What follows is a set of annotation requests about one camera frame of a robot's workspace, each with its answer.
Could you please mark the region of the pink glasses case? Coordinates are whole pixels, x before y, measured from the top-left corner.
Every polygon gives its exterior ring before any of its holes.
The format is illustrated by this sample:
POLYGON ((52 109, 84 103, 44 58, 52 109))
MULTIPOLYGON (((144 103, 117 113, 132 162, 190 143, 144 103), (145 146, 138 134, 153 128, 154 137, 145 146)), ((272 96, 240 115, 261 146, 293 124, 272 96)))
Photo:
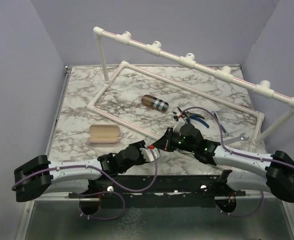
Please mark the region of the pink glasses case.
POLYGON ((90 144, 115 144, 120 140, 120 127, 112 124, 93 124, 89 127, 90 144))

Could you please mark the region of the plaid glasses case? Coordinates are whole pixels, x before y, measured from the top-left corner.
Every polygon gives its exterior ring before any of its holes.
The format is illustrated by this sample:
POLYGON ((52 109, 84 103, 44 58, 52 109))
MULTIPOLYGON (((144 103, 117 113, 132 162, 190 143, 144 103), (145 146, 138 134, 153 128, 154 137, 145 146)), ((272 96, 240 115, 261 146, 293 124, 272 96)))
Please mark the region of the plaid glasses case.
POLYGON ((141 103, 146 107, 157 110, 161 113, 166 112, 169 108, 169 104, 166 101, 148 94, 142 97, 141 103))

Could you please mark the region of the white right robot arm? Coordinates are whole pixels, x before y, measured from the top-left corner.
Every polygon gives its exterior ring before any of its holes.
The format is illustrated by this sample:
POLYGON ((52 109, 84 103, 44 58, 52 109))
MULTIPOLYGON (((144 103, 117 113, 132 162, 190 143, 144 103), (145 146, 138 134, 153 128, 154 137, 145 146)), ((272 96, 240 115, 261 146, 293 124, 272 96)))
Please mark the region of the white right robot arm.
POLYGON ((185 124, 178 131, 167 128, 153 146, 165 152, 181 150, 192 153, 203 164, 240 169, 240 172, 226 172, 224 179, 216 183, 217 192, 223 196, 232 191, 255 190, 294 203, 294 161, 283 151, 253 153, 226 147, 203 138, 192 124, 185 124))

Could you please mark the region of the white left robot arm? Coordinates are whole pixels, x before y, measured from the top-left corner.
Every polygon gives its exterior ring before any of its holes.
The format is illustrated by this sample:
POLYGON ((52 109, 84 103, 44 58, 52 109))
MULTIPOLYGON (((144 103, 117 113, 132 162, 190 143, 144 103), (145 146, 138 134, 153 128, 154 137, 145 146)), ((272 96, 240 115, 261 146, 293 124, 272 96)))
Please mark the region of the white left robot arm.
POLYGON ((14 170, 15 199, 18 203, 43 194, 70 192, 92 197, 97 184, 92 181, 113 179, 133 166, 154 162, 159 152, 145 141, 130 144, 119 153, 101 155, 82 162, 56 162, 39 155, 14 170))

